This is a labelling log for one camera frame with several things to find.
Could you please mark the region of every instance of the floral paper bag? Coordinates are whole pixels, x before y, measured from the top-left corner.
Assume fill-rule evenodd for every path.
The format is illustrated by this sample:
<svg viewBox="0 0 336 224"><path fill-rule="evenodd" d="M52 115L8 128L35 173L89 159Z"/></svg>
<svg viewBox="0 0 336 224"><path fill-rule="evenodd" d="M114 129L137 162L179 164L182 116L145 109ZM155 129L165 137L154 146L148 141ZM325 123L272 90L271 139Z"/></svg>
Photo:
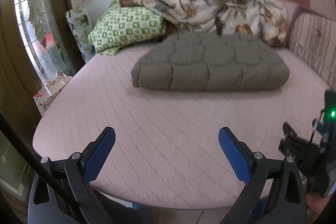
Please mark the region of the floral paper bag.
<svg viewBox="0 0 336 224"><path fill-rule="evenodd" d="M56 96L71 79L71 76L67 76L62 73L58 75L56 79L47 80L44 83L43 88L35 94L34 101L42 117L49 108L50 104L55 100Z"/></svg>
<svg viewBox="0 0 336 224"><path fill-rule="evenodd" d="M88 35L92 32L89 13L86 6L78 6L65 13L69 27L77 42L85 63L96 54L95 47L89 44Z"/></svg>

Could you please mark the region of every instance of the metal screw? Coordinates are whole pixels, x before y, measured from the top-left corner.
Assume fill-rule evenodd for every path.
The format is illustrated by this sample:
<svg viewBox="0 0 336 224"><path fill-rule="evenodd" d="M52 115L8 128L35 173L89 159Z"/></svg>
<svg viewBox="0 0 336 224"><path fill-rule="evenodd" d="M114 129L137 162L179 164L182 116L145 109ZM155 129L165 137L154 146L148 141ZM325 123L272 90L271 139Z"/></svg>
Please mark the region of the metal screw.
<svg viewBox="0 0 336 224"><path fill-rule="evenodd" d="M48 157L44 157L44 158L41 159L41 163L47 163L48 160L49 160Z"/></svg>
<svg viewBox="0 0 336 224"><path fill-rule="evenodd" d="M262 159L262 158L263 158L263 154L260 153L260 152L255 152L253 155L254 155L254 157L257 158L257 159Z"/></svg>
<svg viewBox="0 0 336 224"><path fill-rule="evenodd" d="M293 159L293 157L291 157L291 156L286 157L286 160L287 160L288 162L294 162L294 159Z"/></svg>
<svg viewBox="0 0 336 224"><path fill-rule="evenodd" d="M71 158L72 158L72 159L79 159L80 156L81 156L81 154L78 153L78 152L76 152L76 153L73 153L73 154L71 155Z"/></svg>

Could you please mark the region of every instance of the brown blanket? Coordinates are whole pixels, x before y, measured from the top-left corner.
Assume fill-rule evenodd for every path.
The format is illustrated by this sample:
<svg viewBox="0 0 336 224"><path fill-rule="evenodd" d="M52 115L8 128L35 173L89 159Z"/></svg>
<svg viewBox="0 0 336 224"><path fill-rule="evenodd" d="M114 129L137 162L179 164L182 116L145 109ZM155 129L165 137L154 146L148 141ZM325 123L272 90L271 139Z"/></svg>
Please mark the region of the brown blanket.
<svg viewBox="0 0 336 224"><path fill-rule="evenodd" d="M184 30L260 36L280 47L287 11L277 0L120 0L121 7L145 6Z"/></svg>

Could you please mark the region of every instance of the wire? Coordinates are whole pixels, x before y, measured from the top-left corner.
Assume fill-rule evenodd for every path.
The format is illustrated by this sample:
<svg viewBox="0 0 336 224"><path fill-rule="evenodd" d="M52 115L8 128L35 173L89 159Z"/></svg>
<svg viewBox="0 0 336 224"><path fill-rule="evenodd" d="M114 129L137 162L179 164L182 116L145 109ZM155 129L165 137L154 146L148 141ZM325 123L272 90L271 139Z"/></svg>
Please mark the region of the wire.
<svg viewBox="0 0 336 224"><path fill-rule="evenodd" d="M317 117L317 119L316 119L316 121L315 121L315 124L314 124L314 126L313 126L313 131L312 131L312 133L311 133L311 137L310 137L309 144L311 144L311 143L313 142L313 138L314 138L314 135L315 135L315 131L316 131L316 128L317 128L319 122L320 122L321 119L322 119L323 112L324 112L324 110L321 110L321 111L320 111L320 115Z"/></svg>
<svg viewBox="0 0 336 224"><path fill-rule="evenodd" d="M201 219L203 213L204 213L204 210L202 211L201 215L199 216L198 220L196 221L196 224L198 224L198 222L199 222L199 220Z"/></svg>

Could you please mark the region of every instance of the pink mattress cover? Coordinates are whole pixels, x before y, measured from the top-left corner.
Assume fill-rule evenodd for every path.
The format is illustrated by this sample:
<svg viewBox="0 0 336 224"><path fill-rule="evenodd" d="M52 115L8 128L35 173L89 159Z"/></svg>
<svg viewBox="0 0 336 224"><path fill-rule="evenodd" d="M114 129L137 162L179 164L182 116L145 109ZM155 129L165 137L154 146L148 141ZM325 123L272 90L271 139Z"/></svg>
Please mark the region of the pink mattress cover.
<svg viewBox="0 0 336 224"><path fill-rule="evenodd" d="M278 151L283 122L309 138L311 121L324 107L327 85L286 49L278 53L290 77L279 90L183 93L135 88L130 71L152 46L95 56L42 118L34 149L52 160L65 159L110 126L116 143L93 187L151 206L220 208L232 205L244 187L218 144L220 128L228 126L252 151L283 159Z"/></svg>

